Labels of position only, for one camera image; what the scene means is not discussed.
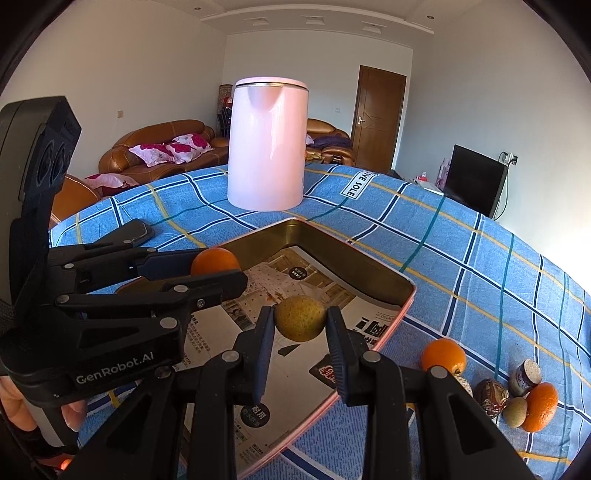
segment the ceiling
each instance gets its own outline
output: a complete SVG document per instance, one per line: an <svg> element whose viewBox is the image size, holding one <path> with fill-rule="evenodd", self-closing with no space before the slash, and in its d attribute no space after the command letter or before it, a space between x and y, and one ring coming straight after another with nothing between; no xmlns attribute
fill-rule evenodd
<svg viewBox="0 0 591 480"><path fill-rule="evenodd" d="M227 34L326 30L413 46L483 0L154 0Z"/></svg>

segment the wooden door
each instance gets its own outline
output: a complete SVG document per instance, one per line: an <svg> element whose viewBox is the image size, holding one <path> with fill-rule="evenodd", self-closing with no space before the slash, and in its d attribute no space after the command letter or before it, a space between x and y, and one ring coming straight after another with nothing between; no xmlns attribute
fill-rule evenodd
<svg viewBox="0 0 591 480"><path fill-rule="evenodd" d="M406 77L361 66L353 119L355 166L390 173L400 129Z"/></svg>

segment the ceiling molding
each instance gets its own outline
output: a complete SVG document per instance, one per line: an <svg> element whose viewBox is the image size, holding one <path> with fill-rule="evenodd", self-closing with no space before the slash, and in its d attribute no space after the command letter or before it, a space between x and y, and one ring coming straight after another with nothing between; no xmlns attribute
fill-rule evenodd
<svg viewBox="0 0 591 480"><path fill-rule="evenodd" d="M203 4L203 5L207 5L209 8L211 8L214 11L219 12L220 14L227 11L220 4L216 3L215 0L199 0L199 3Z"/></svg>
<svg viewBox="0 0 591 480"><path fill-rule="evenodd" d="M427 2L427 0L421 0L420 2L417 2L416 4L414 4L412 6L412 8L406 13L406 15L404 15L404 17L405 18L412 17L412 15L414 13L416 13L418 11L418 9L420 9L426 2Z"/></svg>
<svg viewBox="0 0 591 480"><path fill-rule="evenodd" d="M324 10L324 11L331 11L331 12L341 12L353 15L363 15L364 17L372 17L378 20L383 20L387 22L398 23L401 25L405 25L407 27L415 28L416 30L420 30L426 33L433 35L433 30L430 28L424 27L422 25L407 22L403 18L394 17L393 15L381 14L377 12L372 12L370 10L363 10L360 8L350 8L350 7L336 7L334 5L309 5L309 4L292 4L292 5L267 5L265 7L249 7L249 8L241 8L238 10L230 10L228 12L222 14L215 14L215 15L208 15L206 17L201 17L201 21L207 23L210 20L216 20L219 18L227 18L233 17L235 15L243 15L243 14L257 14L259 12L268 12L268 11L276 11L276 10Z"/></svg>

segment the orange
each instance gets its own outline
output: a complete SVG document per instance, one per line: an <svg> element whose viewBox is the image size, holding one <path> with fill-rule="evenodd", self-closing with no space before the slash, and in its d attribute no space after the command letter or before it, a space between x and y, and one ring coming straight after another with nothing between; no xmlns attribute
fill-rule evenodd
<svg viewBox="0 0 591 480"><path fill-rule="evenodd" d="M466 354L449 338L433 340L423 350L421 367L426 372L435 365L441 365L453 375L462 375L466 369Z"/></svg>
<svg viewBox="0 0 591 480"><path fill-rule="evenodd" d="M203 250L191 263L191 275L209 275L226 270L240 270L240 263L230 250L222 247Z"/></svg>
<svg viewBox="0 0 591 480"><path fill-rule="evenodd" d="M527 395L527 416L521 424L526 432L539 432L556 413L558 407L558 392L554 385L543 382L534 387Z"/></svg>

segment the blue plaid tablecloth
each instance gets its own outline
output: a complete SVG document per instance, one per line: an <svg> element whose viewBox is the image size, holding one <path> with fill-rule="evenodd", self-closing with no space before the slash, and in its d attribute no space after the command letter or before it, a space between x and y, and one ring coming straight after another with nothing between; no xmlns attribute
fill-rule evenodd
<svg viewBox="0 0 591 480"><path fill-rule="evenodd" d="M286 212L250 212L227 200L225 167L207 168L136 187L58 224L52 246L93 242L140 218L159 250L220 244L295 217L403 271L417 285L404 321L383 353L418 368L433 339L458 341L471 385L495 374L506 383L526 358L559 393L558 410L539 433L498 427L534 473L556 480L591 432L591 297L563 270L494 221L450 199L385 175L358 199L340 192L359 170L309 164L303 202ZM90 400L80 441L90 438L130 392ZM361 475L364 407L337 403L279 457L250 478L346 479ZM416 452L411 419L411 440Z"/></svg>

